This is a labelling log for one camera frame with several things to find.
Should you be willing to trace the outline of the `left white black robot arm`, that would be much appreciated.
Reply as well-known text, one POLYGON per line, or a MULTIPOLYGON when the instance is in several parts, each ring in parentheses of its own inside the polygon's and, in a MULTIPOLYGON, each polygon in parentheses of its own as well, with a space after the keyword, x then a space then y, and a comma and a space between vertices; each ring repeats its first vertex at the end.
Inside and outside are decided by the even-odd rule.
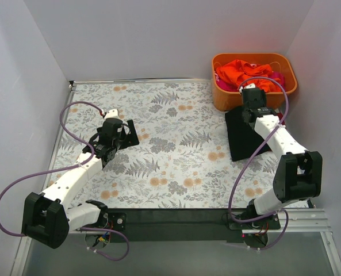
POLYGON ((105 204, 87 200, 71 207, 71 202, 84 185, 114 159, 117 151, 136 145, 139 140, 133 120, 105 119, 73 169, 40 194, 30 193, 26 197, 21 232, 50 248, 58 248, 72 231, 86 226, 104 229, 109 222, 105 204))

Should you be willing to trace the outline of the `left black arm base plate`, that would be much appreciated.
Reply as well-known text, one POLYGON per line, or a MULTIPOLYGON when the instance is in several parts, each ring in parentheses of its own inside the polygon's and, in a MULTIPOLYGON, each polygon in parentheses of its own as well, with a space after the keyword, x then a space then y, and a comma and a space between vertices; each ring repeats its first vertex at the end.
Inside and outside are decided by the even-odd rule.
POLYGON ((102 228, 108 228, 115 231, 124 231, 126 229, 127 214, 126 213, 105 213, 101 222, 102 228))

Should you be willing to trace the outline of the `orange t shirt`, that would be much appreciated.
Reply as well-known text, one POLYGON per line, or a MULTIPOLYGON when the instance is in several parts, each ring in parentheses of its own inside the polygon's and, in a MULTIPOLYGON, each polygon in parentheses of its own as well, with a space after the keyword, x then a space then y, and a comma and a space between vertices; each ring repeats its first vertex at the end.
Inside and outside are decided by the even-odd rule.
POLYGON ((244 60, 236 59, 226 65, 219 66, 215 69, 215 72, 219 75, 220 79, 230 84, 240 84, 253 77, 258 79, 267 79, 277 86, 280 86, 275 80, 268 78, 267 76, 274 71, 270 64, 254 64, 248 63, 244 60))

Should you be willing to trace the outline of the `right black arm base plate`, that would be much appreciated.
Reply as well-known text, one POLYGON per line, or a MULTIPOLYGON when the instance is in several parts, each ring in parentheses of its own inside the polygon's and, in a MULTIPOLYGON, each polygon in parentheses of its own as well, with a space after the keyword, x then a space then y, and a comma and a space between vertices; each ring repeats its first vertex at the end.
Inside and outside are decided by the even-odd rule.
POLYGON ((276 214, 250 223, 236 222, 231 218, 231 215, 228 212, 225 212, 221 219, 230 230, 253 230, 263 232, 265 230, 278 230, 281 228, 279 218, 276 214))

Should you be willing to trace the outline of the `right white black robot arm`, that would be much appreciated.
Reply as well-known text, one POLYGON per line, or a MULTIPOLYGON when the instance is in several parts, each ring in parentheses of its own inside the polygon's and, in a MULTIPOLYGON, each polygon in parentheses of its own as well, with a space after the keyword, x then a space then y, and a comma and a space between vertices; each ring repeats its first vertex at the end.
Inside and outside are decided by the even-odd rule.
POLYGON ((308 151, 286 130, 276 112, 267 107, 266 93, 257 87, 241 89, 243 119, 278 159, 273 187, 250 201, 240 215, 252 228, 262 227, 267 214, 321 193, 323 158, 317 151, 308 151))

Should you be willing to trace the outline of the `black t shirt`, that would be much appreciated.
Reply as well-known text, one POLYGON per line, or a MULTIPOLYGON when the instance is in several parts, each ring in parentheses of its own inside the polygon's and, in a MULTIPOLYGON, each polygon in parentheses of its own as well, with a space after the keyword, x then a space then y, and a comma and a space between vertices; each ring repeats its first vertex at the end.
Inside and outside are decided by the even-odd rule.
POLYGON ((225 114, 231 159, 237 162, 249 159, 264 139, 242 117, 243 107, 238 106, 225 114))

